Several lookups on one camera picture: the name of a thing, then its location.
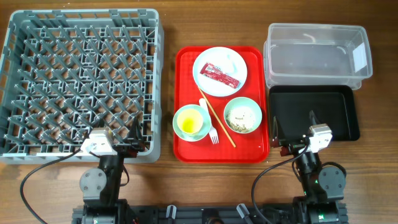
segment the plate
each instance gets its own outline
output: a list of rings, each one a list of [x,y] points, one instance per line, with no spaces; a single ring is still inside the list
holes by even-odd
[[[200,74],[200,70],[207,62],[220,67],[223,72],[239,80],[238,87],[234,89]],[[242,56],[236,51],[226,47],[213,47],[205,50],[197,57],[193,64],[192,73],[195,83],[205,93],[211,96],[229,96],[242,88],[248,77],[248,68]]]
[[[183,111],[185,109],[195,109],[195,110],[199,111],[199,113],[203,117],[203,125],[202,125],[201,129],[199,130],[198,134],[196,134],[195,136],[189,136],[189,135],[185,134],[184,132],[181,131],[181,129],[177,125],[177,117],[181,113],[181,111]],[[180,139],[182,139],[184,141],[188,141],[188,142],[199,141],[199,140],[203,139],[204,137],[206,137],[206,135],[210,131],[210,128],[211,128],[211,118],[210,118],[209,113],[207,111],[205,111],[205,109],[201,108],[198,105],[185,105],[185,106],[181,107],[175,113],[174,118],[173,118],[174,132]]]

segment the mint green bowl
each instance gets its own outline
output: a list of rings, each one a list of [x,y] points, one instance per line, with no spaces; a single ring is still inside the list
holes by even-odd
[[[235,108],[238,108],[238,107],[241,107],[241,106],[247,106],[248,108],[250,108],[252,110],[252,112],[253,112],[254,117],[255,117],[253,128],[250,131],[245,132],[245,133],[238,132],[238,131],[235,131],[234,129],[232,129],[229,126],[229,124],[228,124],[228,122],[226,120],[227,114],[232,109],[235,109]],[[237,98],[232,99],[225,106],[225,109],[224,109],[224,120],[225,120],[226,125],[232,131],[234,131],[236,133],[239,133],[239,134],[249,134],[249,133],[253,132],[254,130],[256,130],[260,126],[261,120],[262,120],[262,112],[261,112],[260,106],[254,100],[252,100],[250,98],[247,98],[247,97],[237,97]]]

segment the wooden tabletop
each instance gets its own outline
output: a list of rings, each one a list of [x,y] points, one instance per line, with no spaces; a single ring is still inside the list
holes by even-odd
[[[155,164],[126,165],[131,181],[121,188],[120,198],[126,198],[130,205],[251,204],[254,178],[284,159],[278,149],[273,149],[263,163],[253,165],[183,164],[175,158],[171,120],[175,55],[179,49],[189,45],[250,45],[262,52],[268,26],[273,22],[359,25],[368,33],[374,71],[354,91],[361,137],[355,142],[333,142],[320,157],[347,169],[344,202],[350,223],[398,222],[398,2],[1,0],[0,43],[9,16],[18,9],[137,7],[158,10],[165,31],[162,154]],[[41,170],[27,181],[26,197],[49,223],[70,223],[72,209],[83,205],[80,176],[96,166],[64,163]],[[19,195],[21,180],[35,167],[0,164],[1,223],[37,222]],[[260,180],[256,200],[291,202],[302,194],[300,183],[286,165]]]

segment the gray plastic rack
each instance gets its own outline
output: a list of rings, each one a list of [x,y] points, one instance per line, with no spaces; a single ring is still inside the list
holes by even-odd
[[[125,162],[156,161],[163,41],[154,9],[14,12],[0,59],[0,161],[66,156],[102,119],[123,145],[134,117],[147,150]]]

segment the chopstick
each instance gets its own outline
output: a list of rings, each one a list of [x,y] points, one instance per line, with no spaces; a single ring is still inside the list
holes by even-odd
[[[202,92],[202,90],[198,87],[201,95],[203,96],[203,98],[206,100],[207,105],[210,107],[211,112],[213,112],[214,116],[216,117],[218,123],[221,125],[221,127],[223,128],[226,136],[228,137],[229,141],[231,142],[233,147],[236,147],[235,142],[231,139],[231,136],[229,136],[228,132],[226,131],[226,129],[224,128],[223,123],[220,121],[220,119],[218,118],[216,112],[214,111],[213,107],[211,106],[210,102],[207,100],[207,97],[205,96],[205,94]]]

